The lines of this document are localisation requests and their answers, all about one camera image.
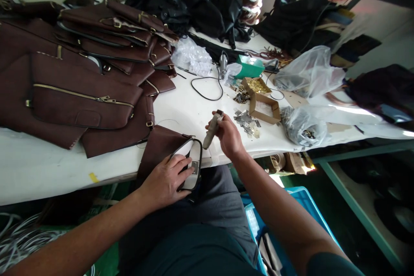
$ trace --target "tool handle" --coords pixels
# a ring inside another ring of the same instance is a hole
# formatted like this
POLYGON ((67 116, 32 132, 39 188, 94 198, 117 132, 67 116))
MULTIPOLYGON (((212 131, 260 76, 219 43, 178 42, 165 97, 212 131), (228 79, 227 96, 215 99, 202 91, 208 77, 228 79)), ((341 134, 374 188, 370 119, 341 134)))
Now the tool handle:
POLYGON ((219 124, 217 121, 223 119, 223 112, 220 110, 217 110, 217 113, 213 116, 211 119, 210 125, 208 127, 206 138, 204 138, 203 141, 203 149, 207 150, 213 141, 214 135, 217 133, 217 130, 219 129, 219 124))

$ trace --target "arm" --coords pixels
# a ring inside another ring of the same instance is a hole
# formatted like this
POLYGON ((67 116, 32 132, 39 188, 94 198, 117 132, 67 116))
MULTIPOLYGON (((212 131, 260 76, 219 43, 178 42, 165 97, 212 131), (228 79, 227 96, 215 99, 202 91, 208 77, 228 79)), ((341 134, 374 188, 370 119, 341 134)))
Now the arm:
POLYGON ((44 246, 4 276, 84 275, 96 260, 146 215, 190 194, 177 188, 194 168, 179 173, 191 158, 169 156, 155 167, 143 185, 125 199, 44 246))
POLYGON ((316 220, 251 158, 228 115, 219 122, 219 127, 216 135, 224 154, 233 162, 254 206, 284 247, 298 274, 306 275, 308 261, 319 252, 348 259, 316 220))

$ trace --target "person's left hand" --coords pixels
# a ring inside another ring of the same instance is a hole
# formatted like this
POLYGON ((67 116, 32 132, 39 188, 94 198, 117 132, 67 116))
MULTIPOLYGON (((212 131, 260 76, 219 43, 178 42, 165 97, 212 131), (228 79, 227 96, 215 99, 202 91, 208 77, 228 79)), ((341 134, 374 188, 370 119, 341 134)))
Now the person's left hand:
POLYGON ((188 190, 177 191, 178 187, 194 172, 194 167, 180 171, 191 163, 191 158, 176 154, 169 160, 167 156, 146 178, 138 192, 144 199, 150 212, 171 205, 191 193, 188 190))

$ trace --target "shirt sleeve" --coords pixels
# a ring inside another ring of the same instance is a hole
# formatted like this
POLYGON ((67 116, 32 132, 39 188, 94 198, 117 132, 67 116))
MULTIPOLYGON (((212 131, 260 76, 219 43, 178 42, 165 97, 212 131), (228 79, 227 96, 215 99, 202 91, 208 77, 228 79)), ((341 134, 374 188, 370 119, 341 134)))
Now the shirt sleeve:
POLYGON ((314 254, 307 264, 307 276, 364 276, 347 259, 329 252, 314 254))

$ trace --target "plastic bag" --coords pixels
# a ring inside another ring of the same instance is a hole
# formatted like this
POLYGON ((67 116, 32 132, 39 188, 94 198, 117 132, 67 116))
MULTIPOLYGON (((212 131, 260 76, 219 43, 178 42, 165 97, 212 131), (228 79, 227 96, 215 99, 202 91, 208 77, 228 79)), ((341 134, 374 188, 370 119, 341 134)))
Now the plastic bag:
POLYGON ((320 120, 318 116, 329 113, 332 111, 331 108, 333 107, 313 107, 310 105, 296 109, 292 107, 282 108, 280 116, 286 136, 292 142, 303 147, 320 145, 330 136, 328 136, 326 122, 320 120))
POLYGON ((189 67, 191 61, 209 64, 213 62, 206 49, 198 46, 190 37, 181 38, 178 41, 171 60, 174 65, 184 67, 185 69, 189 67))
POLYGON ((235 84, 235 76, 242 70, 242 66, 239 63, 231 63, 226 67, 226 74, 224 75, 224 85, 230 86, 235 84))
POLYGON ((279 72, 273 83, 282 91, 293 91, 304 98, 325 94, 342 85, 345 72, 331 67, 331 51, 317 46, 303 53, 279 72))

